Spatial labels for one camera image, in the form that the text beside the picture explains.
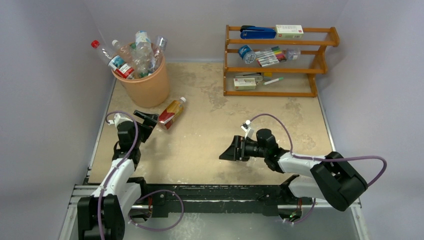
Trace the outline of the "red white label bottle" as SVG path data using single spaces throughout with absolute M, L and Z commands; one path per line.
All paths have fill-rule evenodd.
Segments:
M 98 40 L 91 42 L 100 59 L 119 77 L 127 80 L 134 80 L 134 69 L 124 61 L 122 57 L 113 52 L 105 44 L 101 44 Z

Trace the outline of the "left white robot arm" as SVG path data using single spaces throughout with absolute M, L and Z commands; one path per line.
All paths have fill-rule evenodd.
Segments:
M 159 115 L 135 110 L 110 113 L 105 123 L 117 129 L 111 167 L 94 192 L 77 203 L 77 230 L 80 240 L 122 240 L 134 203 L 149 199 L 143 177 L 130 181 L 141 158 L 140 145 L 145 143 L 158 123 Z

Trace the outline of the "red gold tea bottle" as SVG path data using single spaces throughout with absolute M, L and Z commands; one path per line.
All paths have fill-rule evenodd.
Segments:
M 177 118 L 184 110 L 184 105 L 187 102 L 185 97 L 180 97 L 178 100 L 173 100 L 159 115 L 158 123 L 166 130 L 169 130 Z

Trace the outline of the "white blue label bottle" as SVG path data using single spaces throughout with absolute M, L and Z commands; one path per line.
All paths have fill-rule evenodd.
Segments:
M 135 34 L 134 63 L 140 78 L 144 78 L 154 71 L 156 59 L 152 49 L 152 43 L 145 31 L 139 31 Z

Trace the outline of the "crushed clear bottle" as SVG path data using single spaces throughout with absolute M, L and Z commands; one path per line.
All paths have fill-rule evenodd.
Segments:
M 118 55 L 134 69 L 133 77 L 135 79 L 143 78 L 143 73 L 139 71 L 136 62 L 133 58 L 133 49 L 128 44 L 124 44 L 118 40 L 112 41 L 112 46 L 115 48 Z

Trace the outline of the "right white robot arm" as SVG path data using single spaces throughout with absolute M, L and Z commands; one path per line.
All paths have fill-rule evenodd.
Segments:
M 262 158 L 274 172 L 291 174 L 280 186 L 280 196 L 288 204 L 300 198 L 322 199 L 343 212 L 368 189 L 366 180 L 350 163 L 336 161 L 338 152 L 323 158 L 295 155 L 280 147 L 267 128 L 257 131 L 255 140 L 235 135 L 218 158 L 246 162 L 252 157 Z

